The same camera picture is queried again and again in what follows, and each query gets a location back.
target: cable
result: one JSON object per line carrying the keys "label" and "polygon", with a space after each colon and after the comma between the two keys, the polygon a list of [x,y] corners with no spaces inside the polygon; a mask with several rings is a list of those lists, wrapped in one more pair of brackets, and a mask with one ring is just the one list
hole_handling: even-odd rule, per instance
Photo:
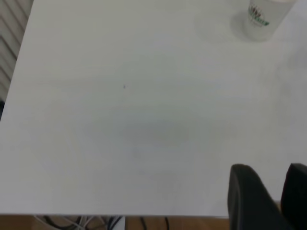
{"label": "cable", "polygon": [[[68,217],[62,216],[66,222],[70,223],[67,226],[57,225],[49,216],[34,216],[42,224],[52,228],[53,230],[96,230],[98,228],[106,228],[107,230],[113,230],[117,223],[121,220],[122,216],[112,216],[109,219],[101,216],[78,216],[76,221],[69,219]],[[101,225],[87,228],[87,225],[94,219],[98,218],[101,221]]]}
{"label": "cable", "polygon": [[140,220],[141,220],[141,223],[142,223],[142,226],[143,226],[143,230],[147,230],[147,226],[146,226],[144,218],[140,217]]}
{"label": "cable", "polygon": [[169,222],[168,222],[168,218],[165,217],[165,223],[166,223],[166,229],[169,230]]}
{"label": "cable", "polygon": [[[52,219],[49,216],[43,216],[43,218],[45,219],[46,223],[49,224],[50,226],[56,228],[56,229],[60,229],[60,230],[75,230],[76,226],[74,224],[70,224],[68,226],[59,226],[57,224],[55,224]],[[77,220],[75,221],[75,224],[80,223],[81,217],[78,217]]]}
{"label": "cable", "polygon": [[54,230],[60,230],[58,228],[52,227],[51,225],[47,224],[46,222],[44,222],[43,220],[41,220],[38,216],[33,216],[35,219],[37,219],[39,222],[41,222],[42,224],[48,226],[49,228],[52,228]]}
{"label": "cable", "polygon": [[112,224],[113,219],[114,217],[110,217],[110,219],[108,220],[106,230],[111,230],[111,224]]}
{"label": "cable", "polygon": [[81,226],[80,224],[81,224],[81,220],[80,220],[80,222],[79,222],[79,224],[77,224],[77,223],[75,223],[75,222],[73,222],[72,220],[70,220],[70,219],[68,219],[67,217],[62,217],[64,220],[66,220],[67,222],[69,222],[70,224],[73,224],[74,226],[76,226],[77,227],[77,229],[78,230],[85,230],[85,226]]}
{"label": "cable", "polygon": [[114,221],[114,224],[111,226],[110,230],[113,230],[115,225],[120,221],[121,217],[118,217],[117,220]]}

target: plastic cup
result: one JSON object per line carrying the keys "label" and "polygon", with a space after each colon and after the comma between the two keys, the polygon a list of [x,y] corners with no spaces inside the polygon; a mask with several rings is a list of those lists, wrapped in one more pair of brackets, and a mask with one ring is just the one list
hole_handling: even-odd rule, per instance
{"label": "plastic cup", "polygon": [[296,0],[250,0],[246,34],[258,41],[269,39]]}

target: wooden floor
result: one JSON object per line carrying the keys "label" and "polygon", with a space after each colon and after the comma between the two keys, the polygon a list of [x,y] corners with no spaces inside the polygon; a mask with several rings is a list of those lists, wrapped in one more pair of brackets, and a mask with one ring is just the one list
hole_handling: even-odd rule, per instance
{"label": "wooden floor", "polygon": [[[144,218],[148,230],[166,230],[160,217]],[[227,219],[169,218],[170,230],[229,230]],[[0,230],[51,230],[32,216],[0,216]],[[126,218],[126,230],[143,230],[139,217]]]}

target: black cable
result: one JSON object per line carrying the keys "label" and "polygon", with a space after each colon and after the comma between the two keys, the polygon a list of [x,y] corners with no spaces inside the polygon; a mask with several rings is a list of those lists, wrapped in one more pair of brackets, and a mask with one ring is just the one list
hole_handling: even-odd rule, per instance
{"label": "black cable", "polygon": [[144,229],[144,230],[147,230],[147,226],[146,226],[146,223],[145,223],[144,218],[143,218],[143,217],[140,217],[140,220],[141,220],[141,223],[142,223],[143,229]]}
{"label": "black cable", "polygon": [[109,220],[107,222],[106,230],[111,230],[111,224],[112,224],[113,219],[114,219],[114,217],[109,218]]}
{"label": "black cable", "polygon": [[165,217],[165,223],[166,223],[166,229],[169,230],[169,222],[168,222],[168,218]]}
{"label": "black cable", "polygon": [[120,221],[121,217],[118,217],[117,220],[115,220],[114,224],[111,226],[110,230],[113,230],[115,225]]}
{"label": "black cable", "polygon": [[[51,225],[54,228],[60,229],[60,230],[75,230],[77,227],[73,224],[67,225],[67,226],[59,226],[49,216],[43,216],[45,219],[46,223]],[[79,224],[81,220],[81,217],[78,217],[77,220],[75,221],[76,224]]]}

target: white cable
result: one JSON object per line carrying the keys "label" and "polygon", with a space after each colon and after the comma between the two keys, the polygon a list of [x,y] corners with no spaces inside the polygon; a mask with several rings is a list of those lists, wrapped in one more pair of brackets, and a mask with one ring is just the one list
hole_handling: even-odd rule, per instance
{"label": "white cable", "polygon": [[67,217],[62,217],[64,220],[66,220],[67,222],[69,222],[70,224],[73,224],[74,226],[78,227],[79,229],[85,230],[84,227],[82,227],[81,225],[75,223],[74,221],[68,219]]}
{"label": "white cable", "polygon": [[58,229],[58,228],[55,228],[55,227],[53,227],[53,226],[51,226],[51,225],[49,225],[49,224],[47,224],[46,222],[44,222],[42,219],[40,219],[38,216],[34,216],[34,218],[35,219],[37,219],[39,222],[41,222],[42,224],[44,224],[44,225],[46,225],[46,226],[48,226],[49,228],[51,228],[51,229],[54,229],[54,230],[60,230],[60,229]]}
{"label": "white cable", "polygon": [[102,223],[102,224],[106,225],[106,223],[105,223],[104,219],[102,219],[102,217],[101,217],[101,216],[98,216],[98,219],[100,219],[100,221],[101,221],[101,223]]}
{"label": "white cable", "polygon": [[86,222],[85,224],[83,225],[84,229],[85,227],[89,224],[89,222],[91,222],[91,220],[94,218],[95,216],[91,216]]}

